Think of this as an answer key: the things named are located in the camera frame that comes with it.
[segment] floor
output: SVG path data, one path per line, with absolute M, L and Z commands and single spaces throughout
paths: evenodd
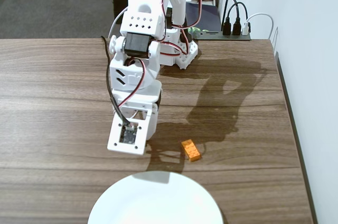
M 99 38 L 113 20 L 112 0 L 0 0 L 0 39 Z

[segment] wooden table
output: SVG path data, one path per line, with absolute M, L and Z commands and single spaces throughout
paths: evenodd
M 199 182 L 225 223 L 313 223 L 270 42 L 199 49 L 187 70 L 161 69 L 157 131 L 135 156 L 107 150 L 101 39 L 0 40 L 0 223 L 87 223 L 105 189 L 150 170 Z

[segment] black wire bundle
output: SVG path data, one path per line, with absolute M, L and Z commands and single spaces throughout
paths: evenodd
M 108 92 L 109 92 L 109 96 L 110 96 L 110 100 L 111 100 L 111 103 L 114 107 L 114 110 L 115 112 L 117 113 L 117 115 L 121 118 L 122 120 L 122 123 L 124 125 L 130 125 L 130 122 L 126 119 L 126 117 L 122 114 L 120 108 L 118 107 L 117 103 L 116 103 L 116 100 L 114 98 L 114 96 L 112 95 L 112 92 L 111 92 L 111 86 L 110 86 L 110 81 L 109 81 L 109 65 L 110 65 L 110 56 L 109 56 L 109 52 L 108 52 L 108 46 L 107 46 L 107 41 L 106 39 L 101 36 L 102 40 L 104 41 L 105 43 L 105 51 L 106 51 L 106 56 L 107 56 L 107 59 L 108 59 L 108 63 L 107 63 L 107 70 L 106 70 L 106 83 L 107 83 L 107 89 L 108 89 Z

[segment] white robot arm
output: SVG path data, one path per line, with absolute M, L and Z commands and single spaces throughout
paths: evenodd
M 121 112 L 112 121 L 109 150 L 144 153 L 146 141 L 156 131 L 162 92 L 162 84 L 156 80 L 160 65 L 177 64 L 186 69 L 198 52 L 196 43 L 184 33 L 185 21 L 185 0 L 128 0 L 122 36 L 110 40 L 109 52 L 115 54 L 110 82 Z

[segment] orange lego brick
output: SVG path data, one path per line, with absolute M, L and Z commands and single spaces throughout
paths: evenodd
M 181 142 L 185 154 L 189 157 L 189 161 L 193 162 L 201 158 L 200 152 L 191 139 Z

